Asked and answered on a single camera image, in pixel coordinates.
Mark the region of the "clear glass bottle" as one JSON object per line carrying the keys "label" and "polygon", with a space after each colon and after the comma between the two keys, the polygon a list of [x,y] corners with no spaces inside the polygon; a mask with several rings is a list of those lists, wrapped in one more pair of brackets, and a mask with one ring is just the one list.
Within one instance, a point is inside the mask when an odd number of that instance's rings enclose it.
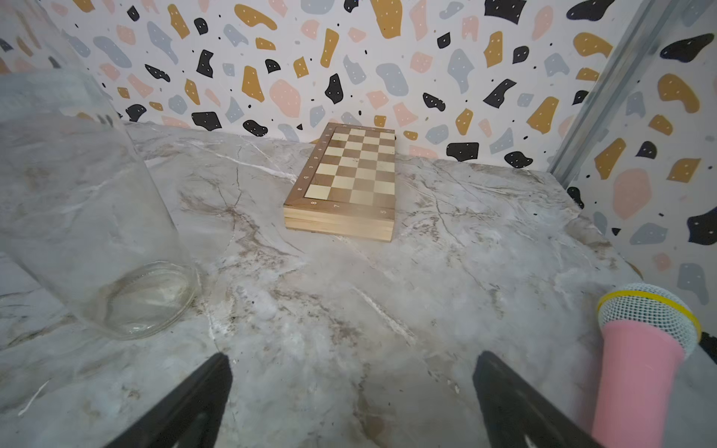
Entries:
{"label": "clear glass bottle", "polygon": [[87,54],[39,3],[2,3],[1,249],[78,320],[137,339],[199,279]]}

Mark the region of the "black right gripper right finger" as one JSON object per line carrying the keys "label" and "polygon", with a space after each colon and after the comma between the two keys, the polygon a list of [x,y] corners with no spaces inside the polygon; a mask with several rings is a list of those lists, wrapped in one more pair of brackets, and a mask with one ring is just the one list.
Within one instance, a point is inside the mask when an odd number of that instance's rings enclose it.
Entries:
{"label": "black right gripper right finger", "polygon": [[485,351],[472,376],[492,447],[598,447],[496,354]]}

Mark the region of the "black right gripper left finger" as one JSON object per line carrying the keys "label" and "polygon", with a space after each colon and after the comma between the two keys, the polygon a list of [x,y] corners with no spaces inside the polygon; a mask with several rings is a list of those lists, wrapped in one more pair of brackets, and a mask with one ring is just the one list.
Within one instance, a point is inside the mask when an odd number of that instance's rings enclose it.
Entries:
{"label": "black right gripper left finger", "polygon": [[109,447],[213,447],[233,382],[227,355],[214,354]]}

